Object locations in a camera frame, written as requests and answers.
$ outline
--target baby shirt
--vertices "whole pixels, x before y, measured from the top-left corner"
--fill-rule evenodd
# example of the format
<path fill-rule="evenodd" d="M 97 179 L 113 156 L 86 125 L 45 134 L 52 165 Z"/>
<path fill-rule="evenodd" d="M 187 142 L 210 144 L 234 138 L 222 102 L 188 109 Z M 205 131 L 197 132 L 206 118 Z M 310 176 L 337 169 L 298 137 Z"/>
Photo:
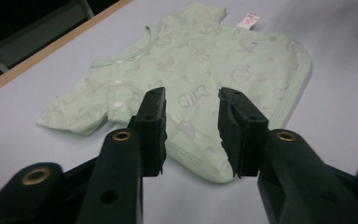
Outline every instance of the baby shirt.
<path fill-rule="evenodd" d="M 207 180 L 232 180 L 217 129 L 219 89 L 242 91 L 270 129 L 281 128 L 311 61 L 288 36 L 221 25 L 225 16 L 224 8 L 200 3 L 163 16 L 117 57 L 93 62 L 36 123 L 91 134 L 106 118 L 128 123 L 147 91 L 165 87 L 167 154 Z"/>

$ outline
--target white table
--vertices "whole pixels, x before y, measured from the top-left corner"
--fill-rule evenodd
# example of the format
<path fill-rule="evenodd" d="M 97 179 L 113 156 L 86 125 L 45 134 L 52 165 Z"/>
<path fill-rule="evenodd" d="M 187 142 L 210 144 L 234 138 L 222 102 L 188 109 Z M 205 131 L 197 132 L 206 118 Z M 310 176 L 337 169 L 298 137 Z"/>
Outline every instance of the white table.
<path fill-rule="evenodd" d="M 68 92 L 91 61 L 119 54 L 147 24 L 190 0 L 133 0 L 0 88 L 0 188 L 21 168 L 54 161 L 67 171 L 98 155 L 106 124 L 79 136 L 34 124 Z M 300 133 L 324 162 L 354 175 L 358 169 L 358 0 L 200 0 L 226 7 L 223 24 L 246 12 L 262 16 L 259 32 L 287 34 L 313 60 L 310 82 L 286 128 Z M 256 178 L 211 184 L 167 159 L 164 175 L 146 178 L 145 223 L 268 223 Z"/>

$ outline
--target patterned fabric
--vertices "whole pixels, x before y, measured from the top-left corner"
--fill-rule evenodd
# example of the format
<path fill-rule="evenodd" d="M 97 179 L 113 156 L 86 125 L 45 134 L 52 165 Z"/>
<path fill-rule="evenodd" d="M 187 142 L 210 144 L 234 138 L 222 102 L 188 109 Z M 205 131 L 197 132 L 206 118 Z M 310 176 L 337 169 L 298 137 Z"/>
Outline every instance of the patterned fabric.
<path fill-rule="evenodd" d="M 106 117 L 126 123 L 144 94 L 166 88 L 168 155 L 216 183 L 233 178 L 217 130 L 218 90 L 245 93 L 280 128 L 310 73 L 295 40 L 220 24 L 221 7 L 193 3 L 147 26 L 111 60 L 96 61 L 73 90 L 53 103 L 40 125 L 91 134 Z"/>

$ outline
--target clothing tag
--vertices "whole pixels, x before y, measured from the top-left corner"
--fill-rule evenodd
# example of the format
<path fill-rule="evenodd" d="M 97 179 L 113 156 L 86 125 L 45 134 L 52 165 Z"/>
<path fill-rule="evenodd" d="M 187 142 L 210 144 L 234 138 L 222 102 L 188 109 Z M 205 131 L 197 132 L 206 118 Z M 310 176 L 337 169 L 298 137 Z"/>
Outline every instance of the clothing tag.
<path fill-rule="evenodd" d="M 252 26 L 254 26 L 259 19 L 260 19 L 259 15 L 256 15 L 252 12 L 248 12 L 245 19 L 243 19 L 243 21 L 238 23 L 236 26 L 250 30 Z"/>

